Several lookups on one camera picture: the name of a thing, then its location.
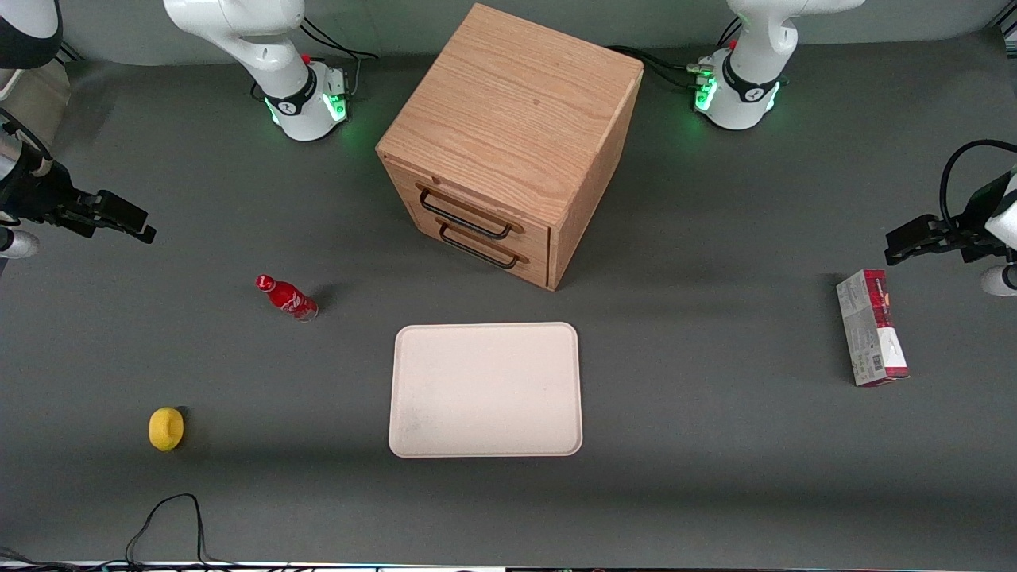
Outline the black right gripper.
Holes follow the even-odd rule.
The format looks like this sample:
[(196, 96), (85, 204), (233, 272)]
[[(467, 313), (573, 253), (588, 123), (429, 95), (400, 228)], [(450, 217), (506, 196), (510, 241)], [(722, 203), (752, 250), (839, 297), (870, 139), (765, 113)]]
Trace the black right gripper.
[(98, 191), (94, 214), (80, 202), (88, 196), (74, 188), (61, 163), (54, 163), (43, 176), (29, 173), (29, 167), (15, 167), (6, 175), (6, 225), (48, 223), (84, 238), (93, 238), (95, 231), (105, 228), (153, 243), (157, 231), (146, 223), (146, 211), (111, 191)]

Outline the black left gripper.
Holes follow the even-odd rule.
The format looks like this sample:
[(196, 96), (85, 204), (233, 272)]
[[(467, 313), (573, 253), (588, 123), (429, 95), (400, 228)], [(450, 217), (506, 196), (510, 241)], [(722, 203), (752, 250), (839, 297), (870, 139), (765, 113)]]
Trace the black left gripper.
[[(944, 207), (944, 218), (957, 235), (966, 263), (980, 258), (1015, 260), (1015, 174), (1005, 173), (973, 192), (959, 214)], [(885, 261), (890, 267), (909, 258), (952, 251), (944, 242), (941, 219), (922, 214), (886, 234)]]

